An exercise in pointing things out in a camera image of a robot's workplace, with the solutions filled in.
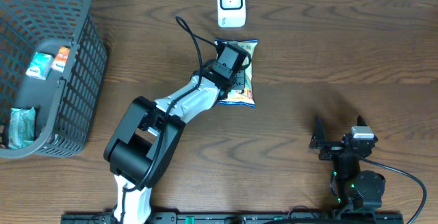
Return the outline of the teal snack pack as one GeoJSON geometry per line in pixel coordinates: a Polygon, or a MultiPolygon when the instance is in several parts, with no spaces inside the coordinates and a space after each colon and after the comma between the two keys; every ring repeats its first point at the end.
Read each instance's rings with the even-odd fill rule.
{"type": "Polygon", "coordinates": [[[36,111],[12,108],[8,129],[8,148],[21,149],[35,141],[36,111]]]}

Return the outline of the small orange snack box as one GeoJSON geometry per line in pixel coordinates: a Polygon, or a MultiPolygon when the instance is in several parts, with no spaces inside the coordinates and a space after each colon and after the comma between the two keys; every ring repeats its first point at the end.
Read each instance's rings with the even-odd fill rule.
{"type": "Polygon", "coordinates": [[[66,63],[69,57],[70,49],[68,47],[60,47],[58,53],[54,57],[51,64],[51,69],[60,73],[64,72],[66,63]]]}

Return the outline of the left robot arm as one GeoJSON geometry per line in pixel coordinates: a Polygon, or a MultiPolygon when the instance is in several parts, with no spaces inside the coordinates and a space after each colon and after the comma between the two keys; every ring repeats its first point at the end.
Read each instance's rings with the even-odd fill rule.
{"type": "Polygon", "coordinates": [[[186,124],[226,99],[251,54],[236,42],[222,43],[217,58],[194,71],[187,85],[167,97],[134,99],[103,157],[117,183],[115,223],[145,223],[151,192],[168,168],[186,124]]]}

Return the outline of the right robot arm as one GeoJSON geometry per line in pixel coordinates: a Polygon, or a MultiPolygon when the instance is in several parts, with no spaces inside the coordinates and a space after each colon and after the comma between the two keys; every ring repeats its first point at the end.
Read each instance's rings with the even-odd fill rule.
{"type": "Polygon", "coordinates": [[[315,120],[309,147],[320,151],[320,160],[333,163],[331,190],[339,203],[332,211],[335,219],[351,219],[355,214],[372,219],[375,211],[382,207],[385,177],[360,167],[360,161],[372,154],[377,142],[377,136],[361,116],[357,117],[357,124],[351,127],[350,133],[338,141],[329,141],[322,120],[315,120]]]}

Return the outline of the yellow snack chip bag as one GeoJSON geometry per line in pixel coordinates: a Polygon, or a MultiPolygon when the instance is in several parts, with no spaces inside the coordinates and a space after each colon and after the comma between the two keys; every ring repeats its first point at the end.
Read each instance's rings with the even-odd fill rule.
{"type": "MultiPolygon", "coordinates": [[[[247,39],[247,40],[227,40],[224,38],[216,38],[214,42],[219,45],[221,42],[235,42],[241,48],[245,49],[253,57],[255,47],[258,44],[257,39],[247,39]]],[[[252,87],[252,76],[253,68],[250,63],[249,66],[237,74],[236,84],[233,89],[228,93],[227,98],[220,100],[218,103],[222,105],[245,105],[248,107],[255,107],[255,101],[253,98],[253,87],[252,87]]]]}

